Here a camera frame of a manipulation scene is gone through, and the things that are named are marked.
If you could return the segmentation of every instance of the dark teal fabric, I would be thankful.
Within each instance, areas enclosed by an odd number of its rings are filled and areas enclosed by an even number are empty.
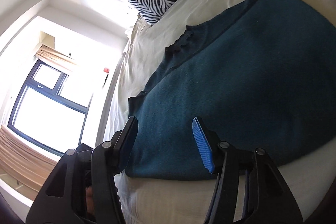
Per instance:
[[[129,98],[139,132],[131,177],[212,178],[192,133],[201,116],[238,149],[277,165],[336,134],[336,29],[301,0],[246,0],[166,49],[144,91]]]

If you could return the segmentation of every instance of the white bed sheet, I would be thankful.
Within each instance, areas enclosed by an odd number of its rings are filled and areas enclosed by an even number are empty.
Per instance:
[[[136,96],[162,61],[164,48],[173,44],[186,25],[197,25],[244,0],[178,0],[152,27],[140,22],[141,32],[127,46],[112,99],[105,140],[124,127],[127,99]],[[336,0],[303,0],[336,26]],[[281,173],[298,202],[304,219],[318,206],[336,176],[336,139],[301,159],[281,166]],[[116,176],[127,223],[203,223],[214,181],[180,182]],[[237,217],[241,211],[240,186]]]

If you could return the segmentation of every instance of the dark window frame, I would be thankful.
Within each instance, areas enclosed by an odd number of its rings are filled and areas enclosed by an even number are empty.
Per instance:
[[[90,99],[90,102],[88,104],[87,107],[85,106],[82,106],[78,103],[75,103],[71,100],[68,100],[64,97],[61,97],[59,94],[61,93],[62,91],[62,87],[63,87],[63,84],[64,82],[66,81],[66,79],[69,77],[69,75],[67,75],[66,73],[64,72],[60,72],[60,76],[55,84],[55,87],[53,89],[50,89],[48,88],[47,86],[35,81],[33,78],[34,76],[36,75],[37,71],[39,70],[39,68],[42,66],[42,65],[45,65],[47,67],[50,67],[56,71],[59,71],[57,69],[55,69],[54,67],[44,63],[43,61],[41,60],[37,60],[36,63],[34,64],[33,68],[31,69],[31,71],[29,72],[25,82],[23,83],[21,89],[20,89],[20,92],[18,94],[18,96],[16,97],[16,100],[15,100],[15,103],[14,103],[14,106],[12,108],[12,111],[11,111],[11,114],[9,116],[9,121],[8,121],[8,128],[10,130],[12,130],[14,133],[16,133],[17,135],[19,135],[20,137],[26,139],[27,141],[41,147],[42,149],[48,151],[48,152],[51,152],[55,155],[58,155],[58,156],[62,156],[63,153],[58,151],[58,150],[55,150],[31,137],[29,137],[28,135],[24,134],[23,132],[21,132],[20,130],[16,129],[14,124],[15,124],[15,119],[16,119],[16,114],[20,111],[20,105],[21,105],[21,102],[25,96],[25,93],[27,91],[28,88],[32,88],[33,90],[39,92],[40,94],[54,100],[55,102],[58,102],[66,107],[69,107],[73,110],[76,110],[80,113],[83,113],[85,114],[85,117],[84,117],[84,121],[83,121],[83,125],[82,125],[82,130],[81,130],[81,133],[80,133],[80,137],[79,137],[79,141],[78,141],[78,145],[80,145],[81,141],[82,141],[82,137],[83,137],[83,130],[84,130],[84,126],[85,126],[85,122],[86,122],[86,118],[87,118],[87,114],[89,112],[89,107],[90,107],[90,104],[91,104],[91,100],[92,100],[92,96],[91,96],[91,99]]]

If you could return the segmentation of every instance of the silver rivet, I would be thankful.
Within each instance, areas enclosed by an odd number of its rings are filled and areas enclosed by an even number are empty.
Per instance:
[[[67,154],[68,156],[72,156],[75,152],[76,152],[76,150],[73,149],[73,148],[71,148],[71,149],[69,149],[69,150],[66,151],[66,154]]]
[[[230,144],[229,144],[228,142],[220,142],[220,143],[219,143],[219,146],[220,146],[221,148],[228,148],[228,147],[230,146]]]
[[[104,147],[104,148],[109,148],[109,147],[111,147],[111,145],[112,145],[112,143],[107,141],[107,142],[103,142],[103,144],[101,146]]]
[[[262,148],[257,148],[255,151],[256,151],[257,154],[260,155],[260,156],[265,155],[265,150],[263,150]]]

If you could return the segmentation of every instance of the bed sheet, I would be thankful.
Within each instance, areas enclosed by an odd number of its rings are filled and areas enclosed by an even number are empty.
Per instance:
[[[162,61],[164,48],[173,44],[186,25],[197,25],[244,0],[178,0],[153,25],[138,22],[112,99],[105,140],[124,127],[129,97],[136,96]],[[303,0],[336,26],[336,0]],[[301,159],[279,169],[296,198],[304,219],[318,206],[336,176],[336,139]],[[211,200],[214,181],[167,181],[116,177],[127,223],[203,223]],[[239,188],[236,219],[244,198]]]

